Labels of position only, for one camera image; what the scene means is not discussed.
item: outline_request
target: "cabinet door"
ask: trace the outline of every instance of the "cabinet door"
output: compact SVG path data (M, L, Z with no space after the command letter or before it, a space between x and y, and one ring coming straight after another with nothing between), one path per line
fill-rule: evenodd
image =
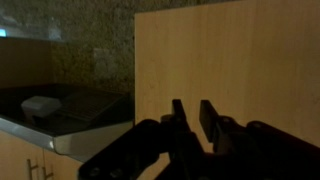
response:
M136 123L160 119L181 99L192 131L212 151L199 122L200 100L208 99L241 125L261 120L320 147L319 17L320 1L313 0L136 15ZM141 179L153 179L167 162Z
M61 156L56 153L44 150L45 169L41 167L41 178L47 176L48 180L76 180L78 177L78 169L81 162L71 159L67 156Z
M42 148L3 131L0 131L0 148L1 180L39 180Z

